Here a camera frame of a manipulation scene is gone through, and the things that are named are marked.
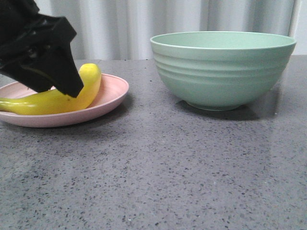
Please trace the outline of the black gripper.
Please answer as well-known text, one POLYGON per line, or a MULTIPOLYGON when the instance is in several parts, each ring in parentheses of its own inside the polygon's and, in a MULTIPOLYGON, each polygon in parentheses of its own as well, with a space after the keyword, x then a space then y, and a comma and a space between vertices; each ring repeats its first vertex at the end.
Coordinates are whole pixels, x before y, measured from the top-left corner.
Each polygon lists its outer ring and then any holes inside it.
POLYGON ((75 36, 65 17, 40 14, 33 0, 2 0, 0 72, 35 92, 55 86, 76 98, 83 82, 71 53, 75 36), (39 58, 45 51, 45 58, 39 58))

